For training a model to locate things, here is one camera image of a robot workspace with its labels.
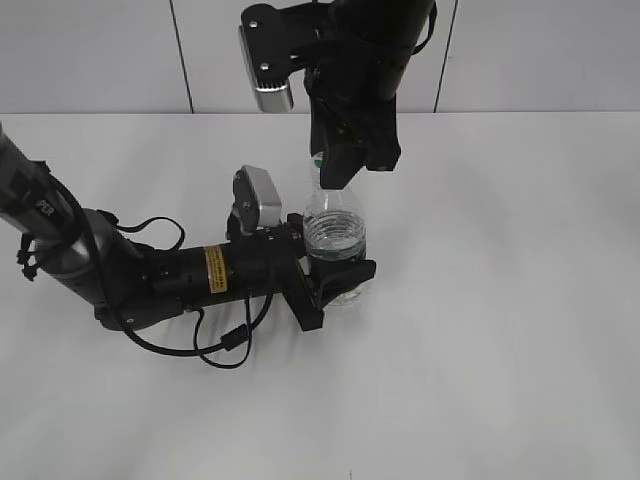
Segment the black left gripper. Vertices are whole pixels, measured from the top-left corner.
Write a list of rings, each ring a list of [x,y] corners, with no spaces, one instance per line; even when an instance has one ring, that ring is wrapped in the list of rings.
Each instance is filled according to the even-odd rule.
[[[239,218],[227,220],[227,242],[205,249],[212,286],[202,298],[204,306],[240,301],[245,297],[280,294],[303,331],[323,326],[317,306],[342,306],[357,299],[361,286],[372,280],[376,262],[367,259],[325,261],[312,258],[310,281],[299,260],[306,256],[302,216],[289,214],[284,223],[241,232]]]

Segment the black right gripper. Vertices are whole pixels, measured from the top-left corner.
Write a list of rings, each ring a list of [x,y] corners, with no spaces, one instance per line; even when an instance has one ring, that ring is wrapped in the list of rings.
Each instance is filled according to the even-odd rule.
[[[361,170],[391,172],[401,155],[396,97],[401,49],[318,49],[305,67],[310,153],[323,153],[320,184],[342,190]]]

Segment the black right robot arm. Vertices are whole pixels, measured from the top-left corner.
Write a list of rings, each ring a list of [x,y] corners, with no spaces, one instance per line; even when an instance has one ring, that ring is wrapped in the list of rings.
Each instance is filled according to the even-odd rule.
[[[308,66],[310,152],[320,184],[342,190],[361,169],[391,172],[401,155],[397,91],[430,40],[433,1],[333,1],[318,28],[328,52]]]

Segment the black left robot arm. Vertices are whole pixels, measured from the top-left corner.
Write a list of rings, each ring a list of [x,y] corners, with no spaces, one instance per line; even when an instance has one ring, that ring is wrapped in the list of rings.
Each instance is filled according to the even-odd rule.
[[[234,176],[234,202],[224,244],[157,249],[127,239],[131,228],[103,210],[86,210],[101,260],[90,258],[79,216],[63,197],[49,168],[29,160],[1,137],[1,218],[22,234],[17,261],[32,280],[44,271],[94,308],[108,330],[121,326],[99,280],[124,322],[142,330],[188,310],[282,295],[302,330],[323,325],[323,309],[371,280],[376,264],[358,253],[349,260],[311,260],[302,217],[280,219],[281,202],[264,169],[244,165]]]

